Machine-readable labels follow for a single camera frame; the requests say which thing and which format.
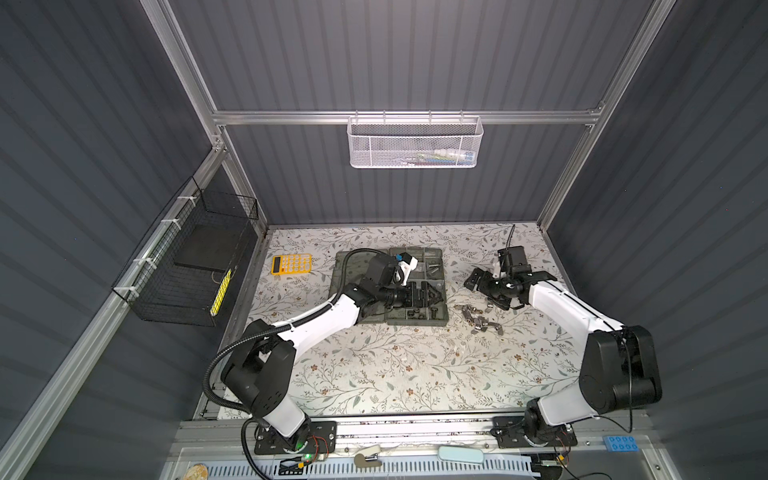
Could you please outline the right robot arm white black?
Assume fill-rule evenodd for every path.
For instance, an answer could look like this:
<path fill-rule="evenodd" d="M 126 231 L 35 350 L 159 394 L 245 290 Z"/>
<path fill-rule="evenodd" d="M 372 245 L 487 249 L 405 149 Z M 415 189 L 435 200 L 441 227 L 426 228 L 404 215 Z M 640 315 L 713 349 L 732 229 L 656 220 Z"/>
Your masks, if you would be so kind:
<path fill-rule="evenodd" d="M 557 323 L 581 352 L 578 381 L 532 400 L 524 416 L 525 435 L 538 443 L 569 424 L 616 410 L 657 403 L 663 396 L 654 340 L 642 326 L 627 326 L 571 293 L 547 271 L 535 271 L 521 246 L 497 251 L 501 273 L 476 268 L 464 287 L 494 306 L 529 306 Z"/>

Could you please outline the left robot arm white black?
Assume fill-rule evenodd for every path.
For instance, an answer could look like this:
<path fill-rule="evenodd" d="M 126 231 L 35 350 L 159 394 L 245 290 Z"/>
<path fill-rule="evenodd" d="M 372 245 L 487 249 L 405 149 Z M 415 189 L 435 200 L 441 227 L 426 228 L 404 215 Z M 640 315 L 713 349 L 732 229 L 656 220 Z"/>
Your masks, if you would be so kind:
<path fill-rule="evenodd" d="M 282 322 L 253 321 L 240 339 L 217 353 L 205 373 L 206 396 L 223 408 L 248 414 L 297 450 L 310 435 L 311 420 L 288 394 L 296 361 L 358 324 L 370 310 L 429 315 L 445 295 L 428 280 L 410 279 L 418 266 L 408 252 L 349 251 L 329 299 Z"/>

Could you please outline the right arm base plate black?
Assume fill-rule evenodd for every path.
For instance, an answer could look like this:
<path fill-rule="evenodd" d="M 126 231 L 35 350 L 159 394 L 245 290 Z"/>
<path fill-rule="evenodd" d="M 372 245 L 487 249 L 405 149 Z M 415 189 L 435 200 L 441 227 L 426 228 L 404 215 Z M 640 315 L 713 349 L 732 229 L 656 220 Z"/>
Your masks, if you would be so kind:
<path fill-rule="evenodd" d="M 490 434 L 500 448 L 575 447 L 578 444 L 571 427 L 550 426 L 537 417 L 504 415 L 492 418 Z"/>

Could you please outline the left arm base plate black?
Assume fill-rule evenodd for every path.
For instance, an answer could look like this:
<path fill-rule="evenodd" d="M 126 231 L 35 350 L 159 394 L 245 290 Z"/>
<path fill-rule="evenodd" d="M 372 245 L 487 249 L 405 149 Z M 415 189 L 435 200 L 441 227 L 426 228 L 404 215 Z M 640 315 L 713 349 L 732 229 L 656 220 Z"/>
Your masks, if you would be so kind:
<path fill-rule="evenodd" d="M 254 434 L 256 455 L 328 454 L 336 448 L 338 423 L 306 420 L 291 436 L 281 435 L 274 427 L 258 427 Z"/>

